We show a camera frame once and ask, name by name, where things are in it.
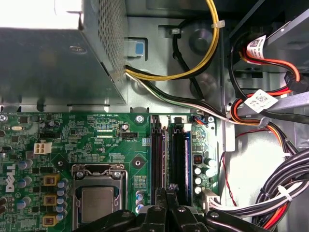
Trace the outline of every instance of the white wire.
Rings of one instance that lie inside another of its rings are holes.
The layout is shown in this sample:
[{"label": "white wire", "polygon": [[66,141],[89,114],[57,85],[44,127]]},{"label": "white wire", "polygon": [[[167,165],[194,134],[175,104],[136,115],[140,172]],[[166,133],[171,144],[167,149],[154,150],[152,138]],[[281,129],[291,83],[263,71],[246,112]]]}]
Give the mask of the white wire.
[{"label": "white wire", "polygon": [[[304,187],[302,187],[297,193],[295,193],[292,197],[296,197],[298,196],[300,193],[302,193],[303,191],[306,190],[306,188],[309,186],[309,182],[306,183],[306,185]],[[246,217],[255,217],[255,216],[258,216],[258,215],[263,215],[263,214],[266,214],[268,212],[271,212],[271,211],[274,211],[276,210],[278,207],[280,207],[281,205],[283,205],[284,203],[288,202],[289,200],[286,198],[285,200],[279,202],[278,204],[274,205],[273,207],[270,207],[268,209],[265,209],[265,210],[262,210],[260,212],[257,212],[257,213],[254,213],[254,214],[249,214],[249,215],[246,215]]]},{"label": "white wire", "polygon": [[182,105],[182,106],[186,105],[186,106],[189,106],[190,108],[195,108],[195,109],[199,109],[199,110],[201,110],[201,111],[204,111],[204,112],[206,112],[206,113],[208,113],[208,114],[210,114],[210,115],[213,115],[213,116],[215,116],[215,117],[217,117],[217,118],[219,118],[219,119],[221,119],[221,120],[223,120],[223,121],[230,122],[230,123],[233,123],[233,124],[240,124],[240,125],[242,125],[242,123],[234,122],[234,121],[232,121],[232,120],[229,120],[228,118],[222,117],[222,116],[216,114],[215,112],[213,112],[213,111],[211,111],[210,109],[207,109],[207,108],[205,108],[205,107],[202,107],[202,106],[199,106],[199,105],[195,105],[195,104],[190,104],[190,103],[172,101],[172,100],[163,98],[163,97],[161,97],[161,96],[158,96],[158,95],[156,95],[156,93],[154,93],[150,88],[148,88],[148,87],[147,87],[142,81],[140,81],[139,79],[133,77],[132,75],[130,75],[130,74],[128,74],[128,73],[126,73],[126,75],[127,75],[129,78],[131,78],[133,81],[135,81],[135,82],[141,84],[142,86],[144,86],[145,89],[147,89],[152,95],[154,95],[156,98],[158,98],[158,99],[160,99],[160,100],[162,100],[162,101],[166,101],[166,102],[169,102],[169,103],[172,103],[172,104],[176,104],[176,105]]},{"label": "white wire", "polygon": [[[295,189],[297,189],[302,183],[303,183],[303,182],[299,182],[299,183],[293,184],[291,187],[289,187],[289,188],[287,189],[288,193],[293,192],[293,191],[294,191]],[[272,199],[270,199],[270,200],[267,200],[267,201],[264,201],[264,202],[261,202],[261,203],[257,203],[257,204],[253,204],[253,205],[243,206],[243,207],[221,205],[221,204],[215,202],[215,201],[212,200],[212,199],[210,200],[210,202],[211,202],[213,208],[215,208],[215,209],[220,209],[220,210],[222,210],[222,211],[232,211],[232,210],[239,210],[239,209],[242,210],[242,209],[246,209],[247,207],[252,207],[252,206],[257,206],[257,205],[264,205],[264,204],[266,204],[266,203],[270,203],[270,202],[276,201],[276,200],[278,200],[278,199],[280,199],[280,198],[282,198],[282,197],[285,197],[285,195],[279,194],[278,196],[276,196],[276,197],[274,197],[274,198],[272,198]]]}]

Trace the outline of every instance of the dell logo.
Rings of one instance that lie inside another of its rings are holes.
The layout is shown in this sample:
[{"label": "dell logo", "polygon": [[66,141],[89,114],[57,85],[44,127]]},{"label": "dell logo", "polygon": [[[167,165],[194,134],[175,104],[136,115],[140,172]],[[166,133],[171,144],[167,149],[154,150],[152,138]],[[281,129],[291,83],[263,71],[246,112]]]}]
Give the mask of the dell logo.
[{"label": "dell logo", "polygon": [[5,192],[14,192],[15,190],[15,187],[14,187],[14,182],[15,182],[15,178],[14,178],[14,175],[15,175],[15,167],[16,165],[13,164],[12,166],[8,166],[7,167],[7,178],[6,178],[6,183],[8,183],[8,185],[6,186],[5,188]]}]

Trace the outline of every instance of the power connector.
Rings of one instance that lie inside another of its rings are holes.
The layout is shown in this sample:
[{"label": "power connector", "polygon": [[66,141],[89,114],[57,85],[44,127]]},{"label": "power connector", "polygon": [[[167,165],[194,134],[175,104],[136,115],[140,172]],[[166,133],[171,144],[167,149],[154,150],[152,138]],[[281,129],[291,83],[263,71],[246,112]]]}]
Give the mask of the power connector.
[{"label": "power connector", "polygon": [[220,197],[210,189],[202,190],[200,204],[205,213],[211,210],[211,200],[220,202]]},{"label": "power connector", "polygon": [[34,144],[33,153],[38,155],[46,155],[52,153],[53,143],[36,143]]}]

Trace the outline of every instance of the cpu socket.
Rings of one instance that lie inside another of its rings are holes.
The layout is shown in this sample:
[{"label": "cpu socket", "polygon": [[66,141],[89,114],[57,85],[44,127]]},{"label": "cpu socket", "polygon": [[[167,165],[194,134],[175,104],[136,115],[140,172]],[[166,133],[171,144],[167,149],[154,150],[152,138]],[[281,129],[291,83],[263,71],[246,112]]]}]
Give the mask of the cpu socket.
[{"label": "cpu socket", "polygon": [[75,164],[73,230],[114,211],[127,209],[128,179],[124,165]]}]

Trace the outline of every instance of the motherboard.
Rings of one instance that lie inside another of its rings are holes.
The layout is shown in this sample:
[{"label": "motherboard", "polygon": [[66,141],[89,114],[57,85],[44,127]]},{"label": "motherboard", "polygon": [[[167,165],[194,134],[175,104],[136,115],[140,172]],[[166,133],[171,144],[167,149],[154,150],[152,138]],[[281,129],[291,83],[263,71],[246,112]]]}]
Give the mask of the motherboard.
[{"label": "motherboard", "polygon": [[192,114],[0,114],[0,232],[70,232],[154,204],[203,210],[217,193],[215,121]]}]

